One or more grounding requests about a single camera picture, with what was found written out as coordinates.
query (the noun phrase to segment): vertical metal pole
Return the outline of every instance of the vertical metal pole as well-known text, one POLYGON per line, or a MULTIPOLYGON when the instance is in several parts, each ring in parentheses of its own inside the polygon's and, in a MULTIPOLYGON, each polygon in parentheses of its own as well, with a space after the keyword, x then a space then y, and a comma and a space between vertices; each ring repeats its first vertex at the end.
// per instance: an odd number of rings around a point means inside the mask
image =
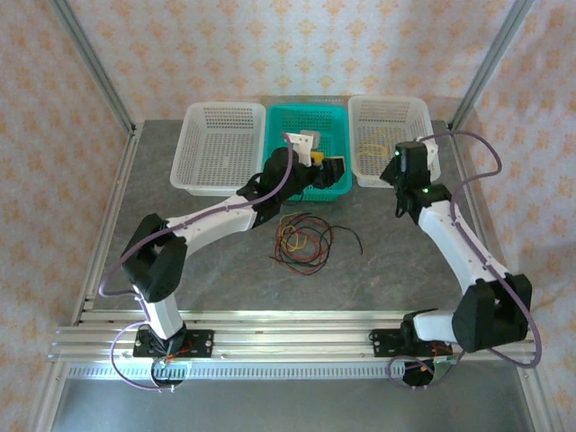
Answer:
POLYGON ((533 2, 534 0, 516 0, 512 5, 494 42, 490 45, 478 72, 476 72, 476 76, 470 83, 464 98, 456 109, 454 118, 448 124, 448 129, 451 131, 458 131, 463 126, 468 115, 472 112, 476 101, 482 94, 486 84, 488 84, 496 66, 500 63, 500 59, 504 55, 506 48, 512 42, 512 38, 516 34, 520 24, 524 21, 524 17, 533 2))
POLYGON ((49 2, 56 13, 56 16, 59 18, 60 22, 70 35, 70 38, 72 38, 72 41, 76 45, 80 57, 82 57, 88 66, 88 69, 90 69, 94 80, 102 90, 104 97, 116 116, 116 119, 118 119, 120 125, 127 132, 131 132, 134 123, 128 115, 128 111, 126 111, 122 99, 118 96, 118 93, 116 93, 116 89, 114 88, 110 77, 104 70, 92 44, 86 37, 86 34, 72 11, 72 7, 68 3, 68 0, 49 0, 49 2))

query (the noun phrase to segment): gray floor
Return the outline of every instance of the gray floor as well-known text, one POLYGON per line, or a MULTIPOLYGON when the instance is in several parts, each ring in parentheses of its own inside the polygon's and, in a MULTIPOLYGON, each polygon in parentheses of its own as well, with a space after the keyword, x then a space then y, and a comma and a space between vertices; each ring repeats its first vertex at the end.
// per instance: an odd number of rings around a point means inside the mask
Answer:
MULTIPOLYGON (((434 121, 435 132, 445 131, 434 121)), ((113 233, 106 267, 124 250, 141 219, 156 212, 163 218, 185 215, 221 202, 194 197, 169 182, 181 121, 146 121, 113 233)), ((438 141, 442 181, 449 189, 459 182, 449 141, 438 141)), ((408 215, 394 218, 390 189, 362 188, 333 203, 303 202, 283 213, 313 212, 332 224, 355 230, 337 233, 328 264, 313 276, 299 276, 276 264, 273 252, 279 218, 249 232, 234 234, 189 257, 176 291, 181 310, 415 310, 454 307, 460 297, 455 277, 434 243, 408 215)), ((462 202, 464 217, 469 210, 462 202)), ((124 274, 109 291, 126 289, 124 274)), ((135 309, 133 300, 97 298, 95 309, 135 309)))
POLYGON ((534 430, 514 367, 461 363, 442 385, 380 380, 185 382, 175 393, 68 380, 54 432, 534 430))

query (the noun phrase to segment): white plastic basket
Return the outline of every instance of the white plastic basket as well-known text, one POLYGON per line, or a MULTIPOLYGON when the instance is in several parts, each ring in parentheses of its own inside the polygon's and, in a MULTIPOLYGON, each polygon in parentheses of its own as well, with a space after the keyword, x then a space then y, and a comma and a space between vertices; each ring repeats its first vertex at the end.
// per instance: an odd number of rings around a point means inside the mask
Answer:
POLYGON ((433 133, 428 106, 417 97, 352 96, 348 120, 352 171, 362 187, 391 187, 380 174, 392 159, 394 146, 433 133))
POLYGON ((186 110, 170 173, 192 195, 229 196, 262 166, 266 108, 259 103, 193 103, 186 110))

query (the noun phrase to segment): patterned wallpaper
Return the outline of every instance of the patterned wallpaper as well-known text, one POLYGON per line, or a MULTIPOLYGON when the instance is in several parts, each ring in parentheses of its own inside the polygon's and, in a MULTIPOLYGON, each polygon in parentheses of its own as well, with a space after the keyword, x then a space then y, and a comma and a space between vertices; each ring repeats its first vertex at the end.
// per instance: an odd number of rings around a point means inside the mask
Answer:
POLYGON ((126 135, 45 0, 0 2, 0 430, 23 431, 126 135))
POLYGON ((419 96, 451 120, 513 0, 70 0, 131 118, 200 100, 419 96))
MULTIPOLYGON (((544 367, 565 430, 576 425, 576 9, 536 1, 463 129, 503 158, 503 173, 474 188, 490 246, 528 275, 544 339, 544 367)), ((490 154, 468 144, 478 172, 490 154)))

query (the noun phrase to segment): robotic arm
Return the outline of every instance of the robotic arm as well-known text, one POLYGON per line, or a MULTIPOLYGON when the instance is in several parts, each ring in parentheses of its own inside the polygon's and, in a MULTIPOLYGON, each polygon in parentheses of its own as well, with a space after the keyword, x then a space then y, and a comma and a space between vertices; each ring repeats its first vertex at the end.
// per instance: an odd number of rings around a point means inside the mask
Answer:
POLYGON ((510 274, 485 249, 457 204, 451 204, 452 195, 443 184, 430 183, 430 157, 434 152, 430 145, 418 141, 397 144, 395 157, 381 179, 394 186, 396 216, 407 212, 434 240, 456 275, 463 298, 456 310, 421 310, 406 315, 400 332, 386 334, 379 330, 379 352, 386 353, 383 356, 422 353, 429 341, 456 343, 473 353, 517 342, 527 335, 527 320, 499 278, 510 285, 528 309, 530 282, 523 274, 510 274))
POLYGON ((283 179, 289 163, 288 148, 276 149, 265 162, 263 172, 254 175, 224 202, 167 220, 150 214, 138 226, 124 253, 150 234, 179 225, 184 227, 150 241, 123 266, 134 290, 142 298, 150 327, 150 330, 139 330, 135 356, 173 355, 191 344, 191 338, 198 337, 186 329, 174 296, 185 260, 191 254, 229 234, 258 227, 278 214, 282 203, 300 194, 305 187, 330 187, 344 174, 344 159, 324 158, 321 153, 312 151, 313 138, 310 136, 289 134, 289 139, 293 144, 291 171, 273 197, 258 200, 270 194, 283 179))
MULTIPOLYGON (((275 150, 265 162, 263 172, 253 176, 223 203, 167 220, 151 214, 139 225, 126 250, 154 232, 176 227, 202 215, 193 224, 148 243, 124 264, 134 290, 143 299, 150 326, 149 331, 139 331, 135 356, 159 357, 180 353, 182 347, 191 343, 191 338, 199 337, 186 329, 174 296, 187 257, 217 239, 251 230, 269 221, 278 214, 285 200, 305 187, 330 187, 344 174, 342 158, 323 158, 321 154, 312 152, 310 145, 305 145, 305 139, 290 138, 295 142, 291 173, 274 197, 258 201, 258 197, 269 194, 280 184, 289 160, 287 148, 275 150), (222 206, 230 210, 206 215, 222 206), (144 350, 137 349, 139 342, 144 345, 144 350)), ((512 287, 527 308, 531 300, 531 284, 523 274, 510 274, 494 259, 467 226, 457 206, 453 212, 452 195, 446 187, 430 183, 430 169, 436 170, 433 162, 436 151, 436 146, 417 141, 398 144, 396 156, 381 179, 394 186, 396 216, 401 217, 407 212, 414 223, 434 240, 452 267, 463 298, 455 310, 415 311, 404 317, 398 329, 373 331, 371 339, 376 356, 430 356, 431 341, 457 343, 463 350, 475 352, 523 340, 527 334, 527 320, 499 278, 512 287), (463 230, 470 241, 464 240, 458 229, 463 230)), ((207 347, 212 344, 210 337, 205 339, 205 343, 207 347)), ((205 354, 210 356, 210 349, 205 354)))

